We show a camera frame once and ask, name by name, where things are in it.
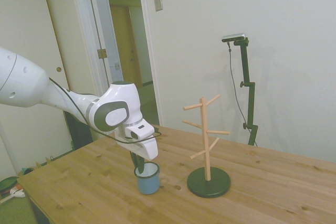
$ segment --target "black round base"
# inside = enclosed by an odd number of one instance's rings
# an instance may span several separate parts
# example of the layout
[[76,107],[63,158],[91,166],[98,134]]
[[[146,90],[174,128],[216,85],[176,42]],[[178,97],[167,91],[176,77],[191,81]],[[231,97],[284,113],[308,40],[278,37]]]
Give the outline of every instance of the black round base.
[[205,169],[201,167],[189,174],[188,189],[202,198],[217,198],[226,193],[231,186],[229,175],[216,167],[210,167],[211,180],[205,179]]

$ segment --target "wooden mug stand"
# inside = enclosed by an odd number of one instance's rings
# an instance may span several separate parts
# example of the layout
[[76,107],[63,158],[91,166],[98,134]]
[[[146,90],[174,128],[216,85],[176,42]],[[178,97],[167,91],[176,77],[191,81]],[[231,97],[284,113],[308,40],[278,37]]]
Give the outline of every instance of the wooden mug stand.
[[218,94],[210,101],[206,102],[206,99],[200,98],[199,103],[191,106],[184,107],[183,110],[190,110],[194,108],[201,108],[201,120],[202,125],[183,120],[182,122],[189,124],[191,126],[202,129],[202,137],[204,143],[204,150],[200,151],[192,156],[191,159],[204,154],[205,166],[196,169],[189,174],[187,179],[188,189],[195,195],[203,198],[216,198],[224,193],[226,193],[231,186],[231,180],[229,175],[216,167],[210,166],[210,151],[218,142],[219,137],[209,146],[208,134],[230,134],[228,131],[211,131],[208,129],[208,118],[207,118],[207,106],[214,102],[220,95]]

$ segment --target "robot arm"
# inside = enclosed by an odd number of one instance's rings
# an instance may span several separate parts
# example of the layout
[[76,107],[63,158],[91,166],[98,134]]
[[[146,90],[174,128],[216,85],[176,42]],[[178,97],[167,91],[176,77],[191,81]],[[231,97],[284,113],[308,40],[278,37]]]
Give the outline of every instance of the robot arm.
[[98,132],[115,130],[118,144],[145,159],[158,154],[154,127],[143,119],[138,91],[130,82],[112,83],[101,97],[77,94],[52,82],[38,65],[0,47],[0,103],[26,108],[49,105],[73,114]]

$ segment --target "wooden table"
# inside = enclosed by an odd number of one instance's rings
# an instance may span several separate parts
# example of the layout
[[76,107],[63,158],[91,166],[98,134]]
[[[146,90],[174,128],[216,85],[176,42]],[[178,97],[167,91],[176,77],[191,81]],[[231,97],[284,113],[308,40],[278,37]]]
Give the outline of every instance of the wooden table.
[[188,175],[204,166],[201,135],[159,127],[160,189],[139,193],[127,150],[102,138],[21,177],[53,223],[336,223],[336,164],[220,140],[212,166],[231,177],[219,198],[193,195]]

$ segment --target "doorway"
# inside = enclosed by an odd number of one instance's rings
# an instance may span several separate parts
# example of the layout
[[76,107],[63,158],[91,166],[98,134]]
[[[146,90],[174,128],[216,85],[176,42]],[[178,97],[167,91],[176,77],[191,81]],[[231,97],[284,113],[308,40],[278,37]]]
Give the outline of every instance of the doorway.
[[121,68],[124,81],[133,82],[138,89],[143,117],[159,125],[141,1],[108,1],[120,59],[120,66],[109,61],[110,70]]

